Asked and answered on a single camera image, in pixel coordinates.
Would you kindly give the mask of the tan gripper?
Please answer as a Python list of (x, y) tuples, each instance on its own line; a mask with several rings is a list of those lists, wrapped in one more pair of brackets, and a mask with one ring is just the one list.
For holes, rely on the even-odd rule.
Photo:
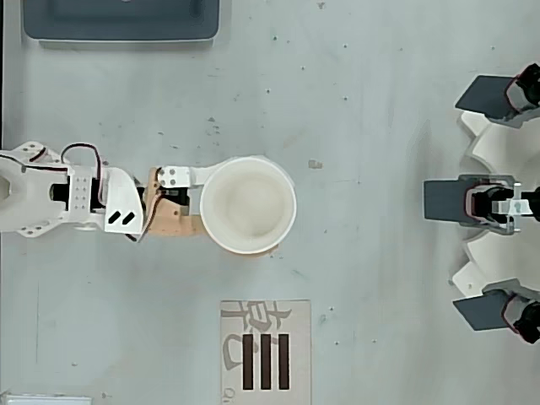
[[(202, 217), (199, 214), (188, 215), (190, 197), (187, 188), (203, 186), (219, 167), (220, 165), (208, 167), (163, 166), (162, 184), (158, 180), (159, 169), (152, 168), (148, 173), (148, 183), (143, 193), (146, 215), (143, 236), (180, 236), (182, 231), (181, 220), (185, 217), (186, 236), (204, 235), (213, 240), (203, 223)], [(272, 255), (278, 248), (279, 245), (275, 245), (261, 252), (238, 253), (222, 247), (228, 253), (249, 258)]]

